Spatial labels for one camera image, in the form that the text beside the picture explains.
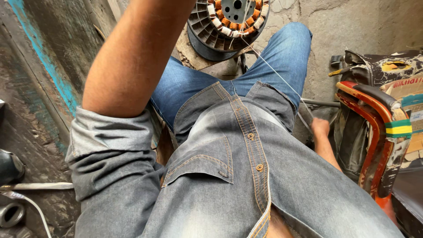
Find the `pocket flap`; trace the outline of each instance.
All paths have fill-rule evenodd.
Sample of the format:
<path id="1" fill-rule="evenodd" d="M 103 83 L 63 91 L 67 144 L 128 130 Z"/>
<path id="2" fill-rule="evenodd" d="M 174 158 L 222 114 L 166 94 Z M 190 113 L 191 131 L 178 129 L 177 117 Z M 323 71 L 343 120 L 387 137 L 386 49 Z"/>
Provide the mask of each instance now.
<path id="1" fill-rule="evenodd" d="M 169 167 L 162 188 L 191 173 L 208 174 L 233 184 L 232 152 L 226 136 L 193 145 L 178 156 Z"/>

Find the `blue paint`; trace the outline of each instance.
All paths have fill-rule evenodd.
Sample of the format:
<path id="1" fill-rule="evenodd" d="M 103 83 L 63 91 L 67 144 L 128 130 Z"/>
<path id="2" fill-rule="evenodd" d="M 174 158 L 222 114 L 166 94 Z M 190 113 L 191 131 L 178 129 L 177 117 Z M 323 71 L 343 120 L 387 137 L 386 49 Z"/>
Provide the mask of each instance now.
<path id="1" fill-rule="evenodd" d="M 423 103 L 423 94 L 410 95 L 403 97 L 401 104 L 403 107 Z"/>
<path id="2" fill-rule="evenodd" d="M 38 31 L 31 25 L 30 20 L 24 11 L 23 0 L 8 0 L 8 3 L 12 6 L 13 11 L 18 17 L 18 20 L 21 23 L 26 35 L 31 40 L 32 47 L 43 63 L 46 71 L 52 77 L 57 91 L 63 98 L 70 114 L 75 116 L 76 106 L 78 103 L 74 97 L 72 85 L 68 81 L 64 80 L 60 76 L 59 72 L 56 71 L 56 66 L 52 63 L 49 56 L 47 55 L 46 50 L 43 48 L 43 43 L 40 40 L 41 34 L 39 34 Z"/>
<path id="3" fill-rule="evenodd" d="M 413 134 L 420 133 L 420 132 L 423 132 L 423 130 L 413 131 Z"/>

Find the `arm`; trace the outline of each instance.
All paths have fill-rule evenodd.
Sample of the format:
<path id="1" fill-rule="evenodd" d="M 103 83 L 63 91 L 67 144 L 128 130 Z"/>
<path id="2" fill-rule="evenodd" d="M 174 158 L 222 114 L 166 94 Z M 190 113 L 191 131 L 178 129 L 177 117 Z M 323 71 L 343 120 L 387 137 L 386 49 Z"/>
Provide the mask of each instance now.
<path id="1" fill-rule="evenodd" d="M 82 108 L 104 116 L 138 116 L 162 76 L 194 3 L 132 0 L 91 66 Z"/>
<path id="2" fill-rule="evenodd" d="M 160 192 L 143 111 L 194 0 L 131 3 L 88 74 L 66 162 L 81 215 L 75 237 L 139 237 Z"/>
<path id="3" fill-rule="evenodd" d="M 327 137 L 329 134 L 329 122 L 320 118 L 313 118 L 311 130 L 314 133 L 314 151 L 339 171 L 342 171 L 333 155 L 332 147 Z"/>

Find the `concrete floor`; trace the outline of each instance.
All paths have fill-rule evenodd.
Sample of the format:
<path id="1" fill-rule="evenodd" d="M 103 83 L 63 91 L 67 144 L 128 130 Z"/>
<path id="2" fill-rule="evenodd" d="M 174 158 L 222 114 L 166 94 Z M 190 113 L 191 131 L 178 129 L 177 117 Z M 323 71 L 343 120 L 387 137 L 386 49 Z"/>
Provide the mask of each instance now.
<path id="1" fill-rule="evenodd" d="M 423 49 L 422 0 L 271 0 L 269 19 L 254 48 L 263 50 L 270 37 L 289 22 L 302 22 L 313 33 L 307 78 L 302 96 L 333 100 L 338 77 L 327 74 L 332 55 L 342 55 L 348 48 L 361 54 L 392 54 L 402 50 Z M 255 62 L 247 55 L 247 65 Z M 202 70 L 222 80 L 241 75 L 231 59 Z M 303 105 L 299 109 L 306 121 L 311 118 Z M 313 111 L 329 119 L 336 109 Z M 305 143 L 310 133 L 299 118 L 294 136 Z"/>

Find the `denim shirt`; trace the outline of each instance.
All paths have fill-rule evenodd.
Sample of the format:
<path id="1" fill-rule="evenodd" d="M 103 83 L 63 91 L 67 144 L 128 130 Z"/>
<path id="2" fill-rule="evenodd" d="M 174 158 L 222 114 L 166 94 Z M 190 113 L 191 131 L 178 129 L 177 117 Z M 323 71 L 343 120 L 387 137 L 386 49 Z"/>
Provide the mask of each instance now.
<path id="1" fill-rule="evenodd" d="M 262 238 L 272 203 L 302 237 L 402 237 L 364 190 L 291 135 L 295 111 L 268 84 L 239 97 L 215 83 L 179 109 L 179 147 L 163 167 L 148 111 L 122 119 L 78 108 L 66 156 L 82 203 L 75 237 Z"/>

